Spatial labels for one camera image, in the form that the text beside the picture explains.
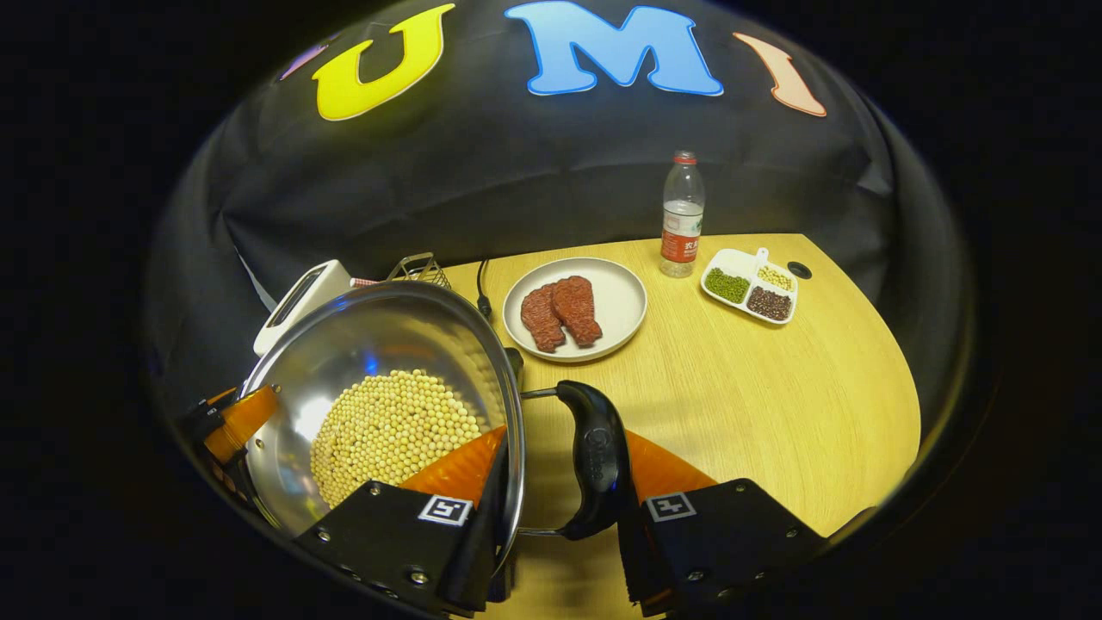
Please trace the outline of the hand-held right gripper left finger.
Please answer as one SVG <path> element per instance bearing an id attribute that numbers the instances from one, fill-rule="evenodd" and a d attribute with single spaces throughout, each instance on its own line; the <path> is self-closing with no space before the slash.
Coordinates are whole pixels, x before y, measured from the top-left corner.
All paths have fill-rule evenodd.
<path id="1" fill-rule="evenodd" d="M 433 617 L 484 611 L 504 539 L 509 431 L 468 440 L 401 486 L 363 483 L 295 544 L 385 603 Z"/>

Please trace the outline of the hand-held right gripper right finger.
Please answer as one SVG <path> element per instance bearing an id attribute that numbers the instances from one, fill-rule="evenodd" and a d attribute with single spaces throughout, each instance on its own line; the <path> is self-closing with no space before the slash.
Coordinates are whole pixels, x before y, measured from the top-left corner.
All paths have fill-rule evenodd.
<path id="1" fill-rule="evenodd" d="M 716 481 L 638 433 L 627 443 L 635 493 L 617 536 L 644 616 L 716 617 L 827 550 L 757 482 Z"/>

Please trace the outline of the stainless steel pot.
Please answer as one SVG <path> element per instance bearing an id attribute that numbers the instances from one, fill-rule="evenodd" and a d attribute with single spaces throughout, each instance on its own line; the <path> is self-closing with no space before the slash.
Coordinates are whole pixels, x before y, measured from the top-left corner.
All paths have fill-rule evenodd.
<path id="1" fill-rule="evenodd" d="M 365 376 L 425 369 L 456 388 L 491 427 L 509 427 L 499 565 L 523 534 L 525 400 L 558 398 L 574 418 L 573 466 L 581 505 L 566 525 L 548 534 L 587 539 L 611 527 L 635 493 L 622 416 L 609 398 L 579 381 L 523 392 L 504 348 L 472 303 L 429 283 L 383 282 L 312 311 L 260 357 L 240 389 L 248 394 L 271 385 L 278 389 L 280 405 L 245 456 L 256 507 L 287 539 L 318 522 L 328 505 L 307 470 L 307 454 L 329 405 Z"/>

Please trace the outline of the white toaster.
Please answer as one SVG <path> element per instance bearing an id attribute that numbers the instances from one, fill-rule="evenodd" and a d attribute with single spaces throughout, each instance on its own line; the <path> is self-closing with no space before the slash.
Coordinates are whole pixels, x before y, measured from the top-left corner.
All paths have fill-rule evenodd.
<path id="1" fill-rule="evenodd" d="M 331 300 L 345 295 L 352 287 L 352 275 L 337 259 L 310 268 L 287 294 L 276 303 L 253 340 L 253 353 L 263 357 L 295 323 Z"/>

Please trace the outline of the pile of soybeans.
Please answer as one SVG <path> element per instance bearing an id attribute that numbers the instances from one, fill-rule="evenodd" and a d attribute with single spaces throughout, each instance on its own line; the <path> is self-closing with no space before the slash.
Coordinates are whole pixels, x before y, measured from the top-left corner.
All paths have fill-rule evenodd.
<path id="1" fill-rule="evenodd" d="M 489 431 L 456 388 L 425 369 L 365 376 L 320 421 L 311 474 L 334 509 L 358 487 L 403 483 Z"/>

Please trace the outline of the red meat steak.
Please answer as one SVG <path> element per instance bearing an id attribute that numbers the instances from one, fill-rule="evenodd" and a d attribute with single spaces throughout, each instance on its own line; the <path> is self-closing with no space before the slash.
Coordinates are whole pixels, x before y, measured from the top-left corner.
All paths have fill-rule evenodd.
<path id="1" fill-rule="evenodd" d="M 551 309 L 579 348 L 591 348 L 603 336 L 587 278 L 560 279 L 551 291 Z"/>
<path id="2" fill-rule="evenodd" d="M 555 353 L 559 346 L 566 342 L 562 323 L 552 307 L 554 290 L 554 283 L 548 283 L 521 301 L 521 322 L 534 339 L 536 349 L 544 353 Z"/>

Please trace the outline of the round white plate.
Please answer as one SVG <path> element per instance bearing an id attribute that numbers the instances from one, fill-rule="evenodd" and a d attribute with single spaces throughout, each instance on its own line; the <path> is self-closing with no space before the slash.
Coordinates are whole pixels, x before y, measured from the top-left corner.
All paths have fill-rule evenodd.
<path id="1" fill-rule="evenodd" d="M 585 278 L 595 301 L 595 320 L 603 335 L 582 348 L 572 335 L 554 352 L 536 348 L 534 338 L 521 320 L 521 301 L 536 289 L 563 278 Z M 648 309 L 648 294 L 641 279 L 627 267 L 598 257 L 570 257 L 540 264 L 517 280 L 501 303 L 505 330 L 511 340 L 536 357 L 557 363 L 586 363 L 622 349 L 639 330 Z"/>

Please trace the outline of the pile of green beans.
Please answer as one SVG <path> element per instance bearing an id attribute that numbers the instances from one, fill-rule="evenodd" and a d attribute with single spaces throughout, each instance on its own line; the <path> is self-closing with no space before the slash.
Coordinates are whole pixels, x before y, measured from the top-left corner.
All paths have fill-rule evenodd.
<path id="1" fill-rule="evenodd" d="M 704 278 L 704 287 L 716 297 L 739 305 L 749 291 L 749 281 L 746 278 L 732 276 L 720 268 L 713 268 Z"/>

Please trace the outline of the pile of dark red beans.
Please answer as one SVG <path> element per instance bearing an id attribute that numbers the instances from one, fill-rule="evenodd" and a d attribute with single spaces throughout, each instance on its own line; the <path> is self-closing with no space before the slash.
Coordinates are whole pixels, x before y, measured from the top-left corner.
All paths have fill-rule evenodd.
<path id="1" fill-rule="evenodd" d="M 752 289 L 746 302 L 749 313 L 755 313 L 759 317 L 778 323 L 789 320 L 792 314 L 792 306 L 795 306 L 795 302 L 792 302 L 790 295 L 774 293 L 774 291 L 760 286 Z"/>

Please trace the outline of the white divided dish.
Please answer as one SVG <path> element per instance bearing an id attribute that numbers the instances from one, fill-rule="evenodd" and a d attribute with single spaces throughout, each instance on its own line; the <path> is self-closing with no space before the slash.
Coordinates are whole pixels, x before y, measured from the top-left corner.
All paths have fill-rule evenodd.
<path id="1" fill-rule="evenodd" d="M 776 268 L 776 270 L 782 270 L 784 272 L 787 272 L 789 278 L 792 278 L 792 280 L 795 280 L 795 286 L 796 286 L 795 293 L 787 293 L 787 291 L 784 291 L 782 289 L 776 289 L 769 285 L 769 283 L 761 282 L 757 278 L 757 274 L 759 268 L 764 267 L 764 264 L 769 264 L 769 267 L 774 267 Z M 732 276 L 746 278 L 749 281 L 749 291 L 746 295 L 746 298 L 743 302 L 741 302 L 739 305 L 734 305 L 727 300 L 721 300 L 720 297 L 716 297 L 715 294 L 711 294 L 709 293 L 707 290 L 705 290 L 704 278 L 707 274 L 707 271 L 712 270 L 713 268 L 720 268 L 720 270 L 727 272 L 727 274 Z M 780 326 L 780 325 L 786 325 L 786 323 L 789 323 L 790 320 L 792 320 L 792 318 L 795 318 L 796 302 L 798 301 L 799 297 L 799 283 L 796 281 L 795 275 L 792 275 L 791 272 L 787 270 L 787 268 L 780 267 L 780 264 L 773 263 L 773 261 L 769 259 L 768 250 L 766 250 L 766 248 L 764 247 L 759 248 L 759 250 L 756 252 L 720 250 L 715 255 L 713 255 L 707 267 L 705 267 L 704 274 L 701 275 L 700 278 L 700 286 L 704 291 L 704 293 L 712 300 L 716 300 L 722 305 L 725 305 L 727 307 L 735 307 L 735 309 L 741 311 L 742 313 L 746 313 L 747 315 L 750 315 L 753 318 L 756 318 L 758 320 L 764 320 L 767 323 L 771 323 L 773 325 Z M 755 313 L 749 313 L 749 311 L 747 311 L 746 302 L 749 297 L 752 289 L 756 286 L 771 290 L 774 291 L 774 293 L 790 295 L 792 302 L 795 302 L 795 306 L 792 306 L 792 314 L 789 320 L 786 320 L 784 323 L 778 323 L 776 320 L 768 320 L 767 318 L 759 317 L 759 315 Z"/>

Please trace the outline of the clear plastic water bottle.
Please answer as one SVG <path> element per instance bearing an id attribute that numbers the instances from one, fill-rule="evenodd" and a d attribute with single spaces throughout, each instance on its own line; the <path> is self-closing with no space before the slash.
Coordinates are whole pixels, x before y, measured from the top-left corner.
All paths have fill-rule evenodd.
<path id="1" fill-rule="evenodd" d="M 669 278 L 692 274 L 702 235 L 706 189 L 696 154 L 678 150 L 665 180 L 660 270 Z"/>

